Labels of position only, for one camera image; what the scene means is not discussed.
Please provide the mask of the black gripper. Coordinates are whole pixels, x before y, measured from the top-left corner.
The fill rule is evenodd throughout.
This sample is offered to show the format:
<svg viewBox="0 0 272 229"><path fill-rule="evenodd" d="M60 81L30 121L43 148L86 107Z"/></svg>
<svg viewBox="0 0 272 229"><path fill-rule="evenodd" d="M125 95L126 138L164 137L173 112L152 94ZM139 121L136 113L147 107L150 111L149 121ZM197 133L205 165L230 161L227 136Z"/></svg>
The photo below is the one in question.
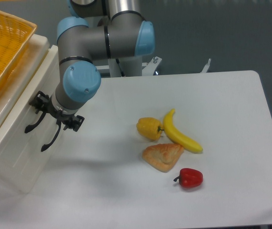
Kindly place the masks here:
<svg viewBox="0 0 272 229"><path fill-rule="evenodd" d="M84 122L84 117L74 114L64 114L62 110L56 110L52 104L49 104L50 97L38 91L34 98L29 102L29 105L35 108L35 114L39 112L49 113L56 120L61 121L64 124L64 129L72 129L74 132L78 132L79 128Z"/></svg>

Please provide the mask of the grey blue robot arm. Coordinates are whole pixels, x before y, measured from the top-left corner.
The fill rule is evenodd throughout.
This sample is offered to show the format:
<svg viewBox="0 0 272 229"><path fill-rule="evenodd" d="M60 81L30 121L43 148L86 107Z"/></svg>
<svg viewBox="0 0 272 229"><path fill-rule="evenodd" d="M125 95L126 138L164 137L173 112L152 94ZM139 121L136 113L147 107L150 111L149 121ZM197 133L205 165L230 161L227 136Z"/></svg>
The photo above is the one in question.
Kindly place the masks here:
<svg viewBox="0 0 272 229"><path fill-rule="evenodd" d="M30 102L37 113L77 131L76 112L97 92L101 75L95 60L113 60L123 76L142 74L142 57L155 49L153 24L138 0L70 0L71 17L57 28L60 83L52 95L38 92Z"/></svg>

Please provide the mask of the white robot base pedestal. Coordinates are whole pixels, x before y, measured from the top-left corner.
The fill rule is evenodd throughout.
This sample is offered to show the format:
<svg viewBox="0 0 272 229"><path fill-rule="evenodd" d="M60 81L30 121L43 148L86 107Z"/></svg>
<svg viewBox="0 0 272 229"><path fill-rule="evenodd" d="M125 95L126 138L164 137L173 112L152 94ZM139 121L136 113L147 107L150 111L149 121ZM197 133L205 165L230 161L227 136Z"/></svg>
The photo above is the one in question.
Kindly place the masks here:
<svg viewBox="0 0 272 229"><path fill-rule="evenodd" d="M110 77L142 76L142 56L108 59Z"/></svg>

